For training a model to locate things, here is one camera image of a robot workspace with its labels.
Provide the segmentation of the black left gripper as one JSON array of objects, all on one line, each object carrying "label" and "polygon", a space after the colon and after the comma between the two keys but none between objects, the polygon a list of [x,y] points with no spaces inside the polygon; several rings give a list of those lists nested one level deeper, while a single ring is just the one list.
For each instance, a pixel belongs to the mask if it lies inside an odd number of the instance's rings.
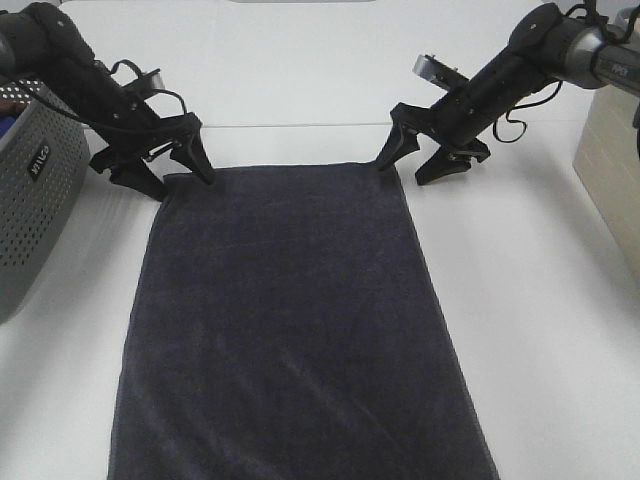
[{"label": "black left gripper", "polygon": [[107,147],[93,155],[90,165],[101,173],[110,168],[110,182],[156,201],[167,195],[164,183],[141,160],[151,150],[173,143],[170,158],[203,183],[211,185],[215,171],[204,149],[198,117],[187,112],[162,118],[144,102],[97,101],[88,106],[93,129]]}]

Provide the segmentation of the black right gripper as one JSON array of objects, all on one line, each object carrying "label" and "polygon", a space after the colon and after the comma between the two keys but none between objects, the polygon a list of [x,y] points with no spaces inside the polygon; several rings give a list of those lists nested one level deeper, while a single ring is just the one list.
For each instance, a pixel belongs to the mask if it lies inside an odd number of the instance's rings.
[{"label": "black right gripper", "polygon": [[391,110],[392,127],[374,164],[379,171],[420,149],[417,137],[426,135],[441,147],[415,173],[418,185],[464,173],[471,168],[469,157],[479,163],[490,156],[477,136],[491,119],[472,107],[460,88],[449,92],[431,107],[398,103]]}]

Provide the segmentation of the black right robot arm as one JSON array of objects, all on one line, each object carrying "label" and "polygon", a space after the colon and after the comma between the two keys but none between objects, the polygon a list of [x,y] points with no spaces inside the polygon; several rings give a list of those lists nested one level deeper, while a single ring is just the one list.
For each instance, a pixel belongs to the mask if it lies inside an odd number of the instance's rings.
[{"label": "black right robot arm", "polygon": [[415,74],[445,94],[429,108],[399,103],[391,110],[391,131],[375,166],[385,170],[417,151],[418,137],[425,135],[439,147],[417,170],[418,184],[466,172],[473,161],[490,155],[479,134],[496,128],[499,119],[509,119],[522,108],[522,99],[548,85],[569,83],[590,90],[611,85],[638,95],[638,9],[619,27],[609,24],[593,1],[578,7],[584,16],[572,17],[554,3],[532,10],[512,31],[506,47],[472,78],[432,55],[419,56]]}]

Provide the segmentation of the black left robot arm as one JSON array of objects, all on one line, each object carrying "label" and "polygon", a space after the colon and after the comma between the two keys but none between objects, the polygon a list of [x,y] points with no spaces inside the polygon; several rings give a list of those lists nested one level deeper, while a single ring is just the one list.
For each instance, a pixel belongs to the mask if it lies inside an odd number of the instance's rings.
[{"label": "black left robot arm", "polygon": [[2,77],[16,85],[28,77],[42,81],[64,105],[57,107],[33,90],[28,95],[91,127],[106,142],[90,161],[94,171],[108,171],[111,183],[161,201],[167,189],[148,164],[169,153],[212,184],[215,173],[201,141],[199,118],[188,110],[159,116],[146,102],[168,92],[159,70],[144,72],[128,59],[122,63],[135,75],[126,85],[114,80],[118,68],[96,59],[73,21],[54,5],[35,2],[17,13],[1,14]]}]

